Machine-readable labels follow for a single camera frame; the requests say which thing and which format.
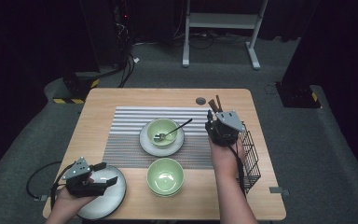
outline green bowl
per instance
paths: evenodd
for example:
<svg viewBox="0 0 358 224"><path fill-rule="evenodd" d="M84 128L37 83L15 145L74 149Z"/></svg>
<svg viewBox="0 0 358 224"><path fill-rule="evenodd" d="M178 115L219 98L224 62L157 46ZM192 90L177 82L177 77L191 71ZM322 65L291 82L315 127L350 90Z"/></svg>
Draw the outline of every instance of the green bowl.
<svg viewBox="0 0 358 224"><path fill-rule="evenodd" d="M147 185L158 196L168 197L177 193L185 180L185 174L179 162L162 158L154 161L147 170Z"/></svg>
<svg viewBox="0 0 358 224"><path fill-rule="evenodd" d="M168 134L164 140L155 141L155 135L160 133L168 133L177 127L175 121L171 119L155 119L149 123L147 128L147 137L149 141L157 147L167 147L176 140L177 131Z"/></svg>

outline spoon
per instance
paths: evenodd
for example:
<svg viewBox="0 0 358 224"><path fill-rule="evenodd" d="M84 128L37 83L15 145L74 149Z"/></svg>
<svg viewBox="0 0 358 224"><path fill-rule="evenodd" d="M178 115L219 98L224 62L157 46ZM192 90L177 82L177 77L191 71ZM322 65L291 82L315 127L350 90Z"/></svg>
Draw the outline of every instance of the spoon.
<svg viewBox="0 0 358 224"><path fill-rule="evenodd" d="M193 120L193 119L190 119L190 120L186 121L186 123L180 125L179 127L173 129L172 131L170 131L170 132L168 132L168 133L158 133L158 134L156 134L155 137L154 137L155 142L161 142L162 140L165 139L165 137L166 137L168 134L173 133L173 132L175 132L176 130L182 128L183 126L187 125L187 124L188 124L189 122L191 122L192 120Z"/></svg>

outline black wire basket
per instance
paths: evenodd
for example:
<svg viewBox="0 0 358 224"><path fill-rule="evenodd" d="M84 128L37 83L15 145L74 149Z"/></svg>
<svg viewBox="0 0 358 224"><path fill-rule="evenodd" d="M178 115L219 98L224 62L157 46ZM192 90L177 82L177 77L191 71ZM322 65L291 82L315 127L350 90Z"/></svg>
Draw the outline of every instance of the black wire basket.
<svg viewBox="0 0 358 224"><path fill-rule="evenodd" d="M261 177L260 170L258 169L258 156L255 150L255 143L249 131L239 134L239 138L242 141L245 150L245 161L243 163L243 186L245 193L249 192L249 189L257 182Z"/></svg>

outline white metal frame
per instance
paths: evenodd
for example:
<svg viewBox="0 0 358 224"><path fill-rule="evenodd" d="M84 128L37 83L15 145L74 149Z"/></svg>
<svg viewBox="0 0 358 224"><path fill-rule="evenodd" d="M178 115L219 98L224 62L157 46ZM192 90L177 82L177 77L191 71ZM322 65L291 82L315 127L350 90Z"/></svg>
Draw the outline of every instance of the white metal frame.
<svg viewBox="0 0 358 224"><path fill-rule="evenodd" d="M186 7L186 30L185 44L183 49L183 67L190 66L190 47L189 34L190 27L210 27L210 28L231 28L231 29L249 29L254 30L251 41L246 42L246 48L252 61L254 70L260 69L260 63L255 55L255 41L263 21L264 12L266 11L269 0L263 0L260 11L256 15L242 14L215 14L215 13L191 13L190 0L187 0Z"/></svg>

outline gray placemat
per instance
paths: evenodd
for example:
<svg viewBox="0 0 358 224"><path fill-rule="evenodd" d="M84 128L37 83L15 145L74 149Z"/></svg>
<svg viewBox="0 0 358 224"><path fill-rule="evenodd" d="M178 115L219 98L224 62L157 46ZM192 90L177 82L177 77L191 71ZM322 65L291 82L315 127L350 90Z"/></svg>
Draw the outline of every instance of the gray placemat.
<svg viewBox="0 0 358 224"><path fill-rule="evenodd" d="M187 124L185 142L177 152L168 156L184 169L213 169L205 122L208 108L202 107L144 107L118 106L109 132L103 161L117 168L147 168L158 159L141 147L139 134L153 119L173 119Z"/></svg>

